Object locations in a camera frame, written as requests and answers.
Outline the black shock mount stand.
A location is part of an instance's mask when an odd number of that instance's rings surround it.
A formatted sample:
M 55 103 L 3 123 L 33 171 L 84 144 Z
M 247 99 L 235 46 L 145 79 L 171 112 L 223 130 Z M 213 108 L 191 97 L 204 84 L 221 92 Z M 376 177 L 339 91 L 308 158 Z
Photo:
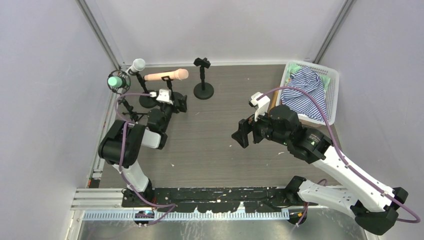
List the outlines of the black shock mount stand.
M 163 81 L 166 82 L 166 85 L 169 89 L 170 100 L 173 102 L 174 106 L 181 106 L 181 101 L 184 96 L 180 92 L 173 91 L 172 79 L 169 76 L 161 77 Z

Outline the black stand with clip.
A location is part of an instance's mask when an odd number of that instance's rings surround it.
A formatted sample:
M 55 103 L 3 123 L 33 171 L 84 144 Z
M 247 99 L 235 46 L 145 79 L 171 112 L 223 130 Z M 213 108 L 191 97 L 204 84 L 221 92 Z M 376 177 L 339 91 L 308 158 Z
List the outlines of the black stand with clip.
M 198 57 L 194 60 L 193 64 L 196 67 L 199 67 L 199 77 L 201 80 L 201 82 L 194 87 L 193 94 L 200 100 L 210 99 L 214 95 L 214 87 L 210 83 L 206 82 L 205 69 L 208 69 L 211 66 L 211 63 L 206 57 Z

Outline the pink microphone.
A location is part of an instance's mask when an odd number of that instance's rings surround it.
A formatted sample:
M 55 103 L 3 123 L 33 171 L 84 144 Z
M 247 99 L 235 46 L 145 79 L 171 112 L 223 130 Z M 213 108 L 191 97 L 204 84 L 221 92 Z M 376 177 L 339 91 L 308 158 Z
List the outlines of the pink microphone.
M 173 80 L 185 80 L 189 77 L 189 71 L 187 69 L 179 68 L 174 71 L 166 71 L 160 73 L 152 73 L 145 75 L 143 78 L 145 81 L 173 81 Z

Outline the gold microphone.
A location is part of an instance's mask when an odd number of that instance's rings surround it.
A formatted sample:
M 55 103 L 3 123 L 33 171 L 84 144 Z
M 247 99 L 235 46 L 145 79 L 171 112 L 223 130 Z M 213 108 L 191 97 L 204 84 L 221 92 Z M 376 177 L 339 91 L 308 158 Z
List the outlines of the gold microphone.
M 270 100 L 270 104 L 269 104 L 268 112 L 270 112 L 270 110 L 276 106 L 276 103 L 277 103 L 278 101 L 279 101 L 279 90 L 275 90 L 275 91 L 272 93 L 272 98 L 271 98 L 271 100 Z

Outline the white microphone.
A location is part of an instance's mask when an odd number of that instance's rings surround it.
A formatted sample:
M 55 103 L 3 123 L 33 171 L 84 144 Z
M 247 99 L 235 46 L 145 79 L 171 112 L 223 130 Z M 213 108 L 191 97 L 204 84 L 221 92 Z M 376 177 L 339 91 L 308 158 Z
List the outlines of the white microphone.
M 139 72 L 143 71 L 145 67 L 145 60 L 142 58 L 136 58 L 125 72 L 130 76 L 136 76 Z

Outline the green microphone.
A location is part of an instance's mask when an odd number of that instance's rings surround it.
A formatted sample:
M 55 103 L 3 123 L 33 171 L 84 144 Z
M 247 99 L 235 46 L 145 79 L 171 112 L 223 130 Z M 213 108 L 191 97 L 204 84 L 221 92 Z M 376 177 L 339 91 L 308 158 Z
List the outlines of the green microphone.
M 123 83 L 124 82 L 123 82 L 122 78 L 119 77 L 119 76 L 110 76 L 107 79 L 107 84 L 111 88 L 115 88 L 115 89 L 121 88 L 123 86 Z

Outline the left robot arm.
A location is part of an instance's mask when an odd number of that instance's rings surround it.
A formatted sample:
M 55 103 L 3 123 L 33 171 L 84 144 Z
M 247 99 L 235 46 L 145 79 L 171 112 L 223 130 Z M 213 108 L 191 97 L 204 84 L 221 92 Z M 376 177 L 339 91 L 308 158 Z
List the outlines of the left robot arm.
M 130 121 L 115 120 L 101 140 L 97 153 L 122 175 L 129 191 L 140 194 L 150 202 L 155 194 L 151 180 L 138 163 L 140 148 L 164 148 L 172 115 L 187 111 L 188 97 L 167 89 L 143 93 L 142 96 L 159 103 L 159 108 L 146 113 L 147 124 L 139 124 L 136 118 Z

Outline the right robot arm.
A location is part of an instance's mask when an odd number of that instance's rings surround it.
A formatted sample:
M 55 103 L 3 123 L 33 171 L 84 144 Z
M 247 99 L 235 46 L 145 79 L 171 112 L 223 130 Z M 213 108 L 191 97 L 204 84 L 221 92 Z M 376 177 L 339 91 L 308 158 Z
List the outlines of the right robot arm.
M 399 204 L 405 203 L 408 192 L 392 188 L 371 177 L 336 149 L 333 141 L 321 131 L 302 126 L 298 114 L 285 105 L 262 115 L 253 114 L 238 122 L 231 137 L 242 148 L 263 139 L 286 146 L 295 158 L 329 174 L 346 190 L 321 186 L 301 176 L 294 176 L 286 185 L 287 197 L 293 202 L 316 203 L 353 218 L 364 230 L 382 236 L 397 219 Z

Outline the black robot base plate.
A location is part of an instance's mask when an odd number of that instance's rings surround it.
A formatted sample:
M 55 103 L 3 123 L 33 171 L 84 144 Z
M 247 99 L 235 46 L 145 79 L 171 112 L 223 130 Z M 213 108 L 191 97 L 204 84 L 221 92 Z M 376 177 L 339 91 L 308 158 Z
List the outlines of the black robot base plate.
M 155 188 L 147 194 L 149 202 L 160 213 L 172 210 L 177 213 L 234 213 L 242 207 L 247 213 L 274 213 L 294 207 L 302 209 L 306 203 L 284 188 L 265 187 L 178 187 Z

